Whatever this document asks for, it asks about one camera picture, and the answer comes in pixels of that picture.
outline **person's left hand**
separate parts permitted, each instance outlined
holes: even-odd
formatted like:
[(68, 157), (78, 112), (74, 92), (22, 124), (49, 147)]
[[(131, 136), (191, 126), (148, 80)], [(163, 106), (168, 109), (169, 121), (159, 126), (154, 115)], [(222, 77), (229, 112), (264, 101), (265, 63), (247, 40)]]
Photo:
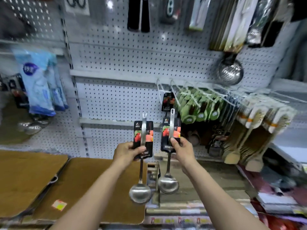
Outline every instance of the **person's left hand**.
[(133, 142), (120, 143), (114, 151), (113, 163), (119, 164), (121, 168), (126, 169), (133, 158), (146, 150), (145, 146), (132, 149)]

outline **cutting board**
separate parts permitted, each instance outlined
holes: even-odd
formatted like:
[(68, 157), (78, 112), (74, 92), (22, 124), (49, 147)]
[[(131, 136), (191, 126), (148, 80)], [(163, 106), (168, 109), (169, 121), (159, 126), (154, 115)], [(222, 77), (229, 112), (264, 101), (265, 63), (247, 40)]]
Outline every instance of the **cutting board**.
[[(58, 182), (52, 185), (36, 208), (33, 219), (55, 221), (63, 216), (111, 165), (112, 160), (72, 158), (63, 169)], [(130, 188), (138, 183), (140, 163), (133, 162), (118, 179), (101, 223), (140, 224), (145, 218), (145, 205), (133, 203)], [(147, 164), (143, 166), (143, 182), (147, 178)], [(52, 207), (56, 200), (67, 203), (60, 211)]]
[(0, 217), (25, 211), (67, 160), (67, 155), (0, 150)]

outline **stainless steel ladle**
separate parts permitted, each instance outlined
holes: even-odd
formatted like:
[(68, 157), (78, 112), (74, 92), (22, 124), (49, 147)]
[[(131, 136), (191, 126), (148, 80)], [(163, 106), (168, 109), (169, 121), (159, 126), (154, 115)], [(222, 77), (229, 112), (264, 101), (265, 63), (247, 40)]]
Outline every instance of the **stainless steel ladle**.
[[(174, 121), (175, 121), (175, 109), (171, 109), (171, 118), (169, 122), (169, 140), (174, 135)], [(164, 177), (160, 177), (158, 179), (158, 187), (160, 191), (166, 194), (173, 194), (179, 189), (179, 182), (169, 172), (171, 164), (171, 154), (172, 153), (170, 152), (168, 153), (167, 169)]]
[[(143, 112), (142, 131), (141, 131), (141, 146), (146, 143), (146, 124), (147, 113)], [(151, 189), (146, 184), (143, 184), (143, 157), (141, 156), (140, 178), (138, 184), (133, 185), (129, 191), (130, 199), (138, 204), (147, 203), (151, 199)]]

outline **person's right hand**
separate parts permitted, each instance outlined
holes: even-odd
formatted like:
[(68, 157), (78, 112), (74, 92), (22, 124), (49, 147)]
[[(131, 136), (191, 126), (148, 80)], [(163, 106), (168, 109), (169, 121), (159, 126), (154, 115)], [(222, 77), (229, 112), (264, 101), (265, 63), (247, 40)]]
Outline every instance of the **person's right hand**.
[(180, 162), (183, 168), (195, 162), (197, 163), (193, 146), (186, 138), (180, 137), (181, 145), (174, 138), (171, 138), (171, 143), (176, 150), (174, 157)]

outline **hand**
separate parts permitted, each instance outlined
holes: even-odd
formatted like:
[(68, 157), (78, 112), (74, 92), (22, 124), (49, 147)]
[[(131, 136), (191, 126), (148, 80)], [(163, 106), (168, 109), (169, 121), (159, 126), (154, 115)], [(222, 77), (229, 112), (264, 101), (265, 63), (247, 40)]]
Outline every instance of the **hand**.
[(180, 162), (183, 169), (186, 169), (188, 165), (193, 164), (194, 162), (197, 163), (193, 146), (186, 138), (180, 137), (181, 145), (174, 138), (171, 138), (171, 143), (176, 150), (176, 155), (172, 156)]
[(120, 143), (114, 151), (113, 163), (119, 164), (125, 170), (133, 161), (133, 158), (146, 150), (145, 146), (132, 149), (133, 142)]

